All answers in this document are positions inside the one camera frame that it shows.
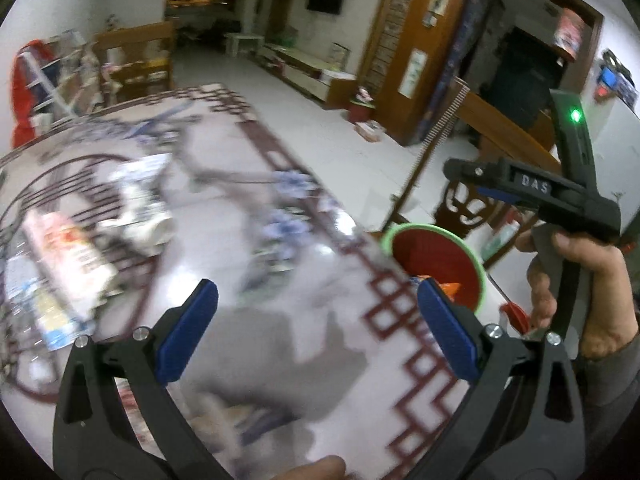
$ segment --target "silver screw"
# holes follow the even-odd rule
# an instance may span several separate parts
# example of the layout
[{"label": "silver screw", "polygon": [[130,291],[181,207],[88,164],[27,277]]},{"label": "silver screw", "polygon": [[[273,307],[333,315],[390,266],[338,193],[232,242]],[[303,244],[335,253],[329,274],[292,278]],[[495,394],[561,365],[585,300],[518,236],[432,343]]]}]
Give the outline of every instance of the silver screw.
[{"label": "silver screw", "polygon": [[562,338],[555,332],[549,332],[546,335],[546,340],[553,346],[558,346],[562,342]]},{"label": "silver screw", "polygon": [[81,335],[80,337],[76,338],[76,346],[78,348],[84,348],[88,344],[89,344],[89,338],[87,336]]},{"label": "silver screw", "polygon": [[149,337],[149,329],[146,326],[139,326],[133,331],[133,339],[136,341],[144,341]]},{"label": "silver screw", "polygon": [[500,339],[504,334],[504,331],[500,328],[499,325],[491,324],[484,327],[484,332],[491,339]]}]

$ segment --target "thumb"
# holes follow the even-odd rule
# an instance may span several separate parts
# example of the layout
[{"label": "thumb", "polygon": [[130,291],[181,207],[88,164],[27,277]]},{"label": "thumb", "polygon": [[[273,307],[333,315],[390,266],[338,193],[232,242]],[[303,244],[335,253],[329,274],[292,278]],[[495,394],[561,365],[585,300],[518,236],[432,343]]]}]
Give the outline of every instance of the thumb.
[{"label": "thumb", "polygon": [[552,241],[561,256],[593,272],[607,272],[616,261],[614,247],[606,246],[589,235],[558,232],[554,234]]},{"label": "thumb", "polygon": [[339,456],[328,456],[276,476],[273,480],[344,480],[346,465]]}]

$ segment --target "wooden pillar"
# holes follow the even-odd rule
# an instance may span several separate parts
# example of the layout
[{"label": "wooden pillar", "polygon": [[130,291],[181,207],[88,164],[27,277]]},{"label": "wooden pillar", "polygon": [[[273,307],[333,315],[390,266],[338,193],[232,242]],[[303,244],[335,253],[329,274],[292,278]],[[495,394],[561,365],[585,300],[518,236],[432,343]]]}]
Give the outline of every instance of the wooden pillar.
[{"label": "wooden pillar", "polygon": [[[402,24],[389,21],[387,36],[397,36],[398,44],[388,64],[373,61],[373,69],[382,73],[384,81],[376,95],[376,120],[403,146],[414,136],[429,98],[444,68],[449,49],[462,16],[466,0],[449,0],[444,16],[438,16],[435,27],[426,27],[422,20],[431,0],[411,0]],[[411,98],[399,92],[404,74],[414,50],[428,56],[427,63]]]}]

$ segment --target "green light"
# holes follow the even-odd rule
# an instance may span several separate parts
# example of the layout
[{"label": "green light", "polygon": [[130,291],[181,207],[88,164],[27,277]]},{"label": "green light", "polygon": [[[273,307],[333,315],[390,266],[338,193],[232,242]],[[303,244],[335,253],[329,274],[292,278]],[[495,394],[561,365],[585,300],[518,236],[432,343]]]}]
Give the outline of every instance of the green light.
[{"label": "green light", "polygon": [[580,110],[574,110],[571,112],[571,118],[574,123],[579,123],[582,120],[582,112]]}]

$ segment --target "wooden chair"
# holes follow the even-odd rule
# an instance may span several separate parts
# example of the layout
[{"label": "wooden chair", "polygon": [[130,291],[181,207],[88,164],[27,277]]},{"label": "wooden chair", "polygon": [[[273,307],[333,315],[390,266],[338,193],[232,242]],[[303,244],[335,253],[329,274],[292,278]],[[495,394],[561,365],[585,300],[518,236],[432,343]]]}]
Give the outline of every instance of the wooden chair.
[{"label": "wooden chair", "polygon": [[[110,96],[110,104],[145,97],[174,87],[174,69],[170,56],[147,59],[146,50],[151,41],[159,41],[163,50],[174,49],[172,22],[153,23],[134,28],[120,28],[95,37],[94,54],[103,66],[108,62],[107,52],[121,49],[124,59],[117,70],[102,71],[102,88]],[[112,82],[120,85],[113,91]]]},{"label": "wooden chair", "polygon": [[[459,106],[456,106],[456,99],[460,102]],[[491,147],[493,151],[483,153],[481,150],[482,158],[485,156],[488,158],[508,156],[553,173],[561,173],[560,163],[543,146],[489,103],[469,92],[466,83],[461,79],[456,78],[452,81],[436,117],[441,120],[444,118],[447,121],[447,126],[441,128],[441,131],[438,131],[436,135],[428,136],[428,140],[425,141],[414,172],[408,179],[400,198],[394,201],[394,207],[382,228],[383,233],[394,223],[407,222],[400,212],[420,179],[433,151],[448,136],[456,118],[465,121],[482,135],[483,142],[488,142],[485,145]],[[464,200],[457,198],[461,194],[466,196]],[[473,229],[497,218],[503,212],[502,207],[502,203],[480,195],[472,186],[465,186],[461,182],[450,182],[444,190],[442,202],[436,210],[435,221],[436,225],[461,238],[466,238]],[[517,236],[533,227],[536,221],[536,218],[532,218],[527,222],[515,237],[484,263],[485,269],[495,265],[511,250]]]}]

